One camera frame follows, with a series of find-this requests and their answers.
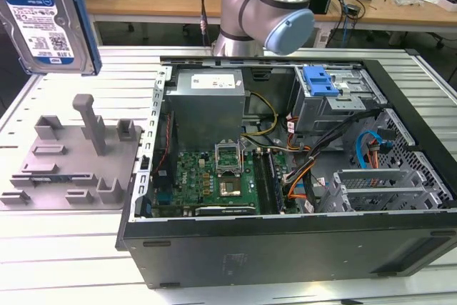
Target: power supply label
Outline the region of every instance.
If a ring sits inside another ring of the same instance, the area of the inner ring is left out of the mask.
[[[45,64],[71,64],[74,53],[54,0],[6,0],[31,55]]]
[[[233,74],[195,74],[191,78],[192,89],[234,89]]]

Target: white box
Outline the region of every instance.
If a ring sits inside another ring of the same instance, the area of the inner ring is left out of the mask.
[[[442,7],[446,11],[457,12],[457,0],[438,0],[436,5]]]

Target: gray 3d-printed holder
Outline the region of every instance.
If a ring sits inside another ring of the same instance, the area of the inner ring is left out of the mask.
[[[16,189],[0,191],[0,210],[120,209],[129,186],[141,127],[130,119],[105,126],[90,94],[77,94],[73,108],[84,126],[63,126],[41,116],[38,134],[19,173]]]

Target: blue box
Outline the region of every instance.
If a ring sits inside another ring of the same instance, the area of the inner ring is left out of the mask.
[[[338,96],[340,94],[331,83],[331,76],[322,66],[303,67],[303,77],[312,96]]]

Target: hard drive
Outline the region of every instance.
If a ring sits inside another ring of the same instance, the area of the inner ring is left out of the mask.
[[[100,71],[84,0],[0,0],[0,19],[28,74]]]

